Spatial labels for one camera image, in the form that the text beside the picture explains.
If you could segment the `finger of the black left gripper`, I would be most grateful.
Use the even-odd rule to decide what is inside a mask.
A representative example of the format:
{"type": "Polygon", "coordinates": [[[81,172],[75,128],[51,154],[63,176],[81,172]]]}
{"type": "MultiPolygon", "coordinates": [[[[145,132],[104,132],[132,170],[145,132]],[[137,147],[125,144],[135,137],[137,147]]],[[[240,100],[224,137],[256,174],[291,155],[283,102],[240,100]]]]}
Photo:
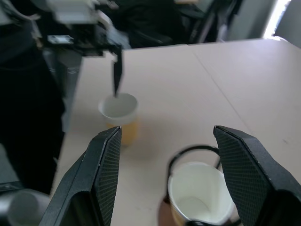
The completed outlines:
{"type": "Polygon", "coordinates": [[[116,56],[116,60],[113,63],[113,94],[114,97],[117,97],[119,93],[120,81],[123,74],[122,49],[113,49],[111,52],[116,56]]]}

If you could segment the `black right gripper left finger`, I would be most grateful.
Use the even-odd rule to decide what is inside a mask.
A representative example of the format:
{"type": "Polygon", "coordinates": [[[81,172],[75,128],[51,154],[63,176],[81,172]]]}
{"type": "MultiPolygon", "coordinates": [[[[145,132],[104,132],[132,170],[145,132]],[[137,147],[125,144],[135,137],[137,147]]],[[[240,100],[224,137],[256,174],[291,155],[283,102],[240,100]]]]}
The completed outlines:
{"type": "Polygon", "coordinates": [[[100,132],[61,179],[39,225],[109,226],[121,150],[121,127],[100,132]]]}

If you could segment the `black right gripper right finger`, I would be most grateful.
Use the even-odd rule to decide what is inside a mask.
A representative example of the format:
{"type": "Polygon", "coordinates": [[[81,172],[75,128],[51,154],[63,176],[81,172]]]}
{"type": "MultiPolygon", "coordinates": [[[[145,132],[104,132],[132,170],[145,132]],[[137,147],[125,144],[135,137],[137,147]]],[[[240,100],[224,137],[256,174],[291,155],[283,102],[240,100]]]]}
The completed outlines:
{"type": "Polygon", "coordinates": [[[240,130],[215,126],[213,134],[228,191],[245,226],[299,226],[301,185],[261,142],[240,130]]]}

